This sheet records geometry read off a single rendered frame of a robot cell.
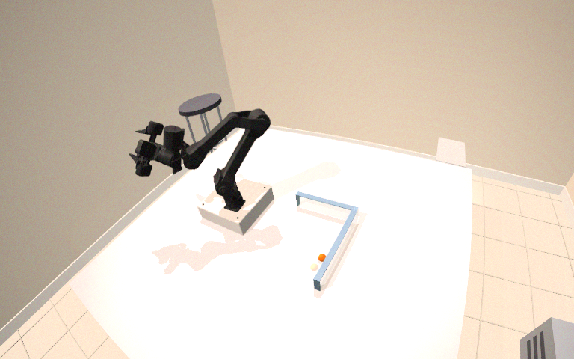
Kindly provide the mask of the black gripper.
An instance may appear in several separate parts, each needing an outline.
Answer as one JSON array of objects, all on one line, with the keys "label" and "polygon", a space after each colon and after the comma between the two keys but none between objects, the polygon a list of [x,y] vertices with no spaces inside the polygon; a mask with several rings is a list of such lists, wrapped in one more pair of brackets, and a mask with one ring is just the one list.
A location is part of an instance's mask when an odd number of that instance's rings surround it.
[{"label": "black gripper", "polygon": [[[139,132],[139,133],[143,133],[143,134],[147,134],[150,135],[150,139],[149,142],[155,143],[156,137],[157,135],[161,135],[163,132],[163,124],[161,123],[156,123],[153,121],[149,122],[149,125],[145,128],[145,129],[141,129],[139,131],[135,131],[135,132]],[[155,156],[156,156],[156,162],[161,162],[160,161],[160,155],[161,155],[161,151],[165,148],[164,145],[160,145],[159,143],[156,143],[158,145],[157,149],[155,149]],[[150,164],[150,160],[147,160],[146,163],[143,163],[139,160],[137,160],[137,156],[129,153],[130,157],[132,157],[133,161],[135,161],[136,163],[136,175],[138,175],[139,177],[149,177],[150,176],[150,172],[152,170],[152,165]]]}]

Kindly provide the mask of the clear l-shaped low wall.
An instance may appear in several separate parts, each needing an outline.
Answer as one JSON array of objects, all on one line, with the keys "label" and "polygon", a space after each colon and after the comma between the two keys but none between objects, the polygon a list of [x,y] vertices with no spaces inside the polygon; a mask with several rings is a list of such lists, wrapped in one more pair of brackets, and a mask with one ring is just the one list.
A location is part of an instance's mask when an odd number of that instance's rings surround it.
[{"label": "clear l-shaped low wall", "polygon": [[[320,212],[320,213],[323,213],[325,215],[330,215],[330,216],[333,216],[335,218],[345,219],[345,220],[347,220],[349,213],[350,213],[350,210],[348,210],[348,209],[343,209],[343,208],[340,208],[338,206],[328,205],[325,203],[321,203],[321,202],[318,202],[315,200],[310,200],[310,199],[307,199],[304,197],[299,197],[299,196],[297,196],[297,206],[304,208],[304,209],[311,210],[313,212]],[[351,234],[352,229],[354,228],[354,226],[357,222],[358,211],[357,211],[356,215],[354,216],[354,219],[353,219],[348,231],[346,232],[345,237],[342,240],[342,243],[340,244],[337,252],[335,253],[333,259],[331,260],[329,266],[327,267],[327,270],[324,273],[324,276],[322,277],[322,279],[320,281],[321,288],[324,285],[325,281],[327,280],[327,277],[329,276],[330,272],[332,271],[337,259],[339,258],[340,253],[342,252],[343,247],[345,246],[346,241],[349,238],[349,235]]]}]

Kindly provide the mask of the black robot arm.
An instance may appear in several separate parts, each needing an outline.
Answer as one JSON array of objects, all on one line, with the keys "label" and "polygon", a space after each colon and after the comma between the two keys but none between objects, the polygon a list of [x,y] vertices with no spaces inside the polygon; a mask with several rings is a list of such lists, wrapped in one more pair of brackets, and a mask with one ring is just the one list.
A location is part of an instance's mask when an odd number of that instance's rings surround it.
[{"label": "black robot arm", "polygon": [[[243,199],[238,190],[235,175],[255,141],[262,137],[269,128],[270,121],[269,116],[260,108],[252,111],[230,112],[203,139],[191,146],[183,141],[185,128],[165,126],[163,142],[165,148],[161,151],[160,161],[163,165],[172,167],[173,174],[182,170],[182,160],[187,169],[196,170],[206,158],[207,153],[234,128],[244,129],[244,133],[225,167],[217,168],[215,175],[213,175],[215,191],[223,197],[226,204],[224,209],[238,212],[246,200]],[[155,161],[154,152],[157,147],[156,143],[140,139],[135,149],[137,160],[143,163],[146,163],[147,160]]]}]

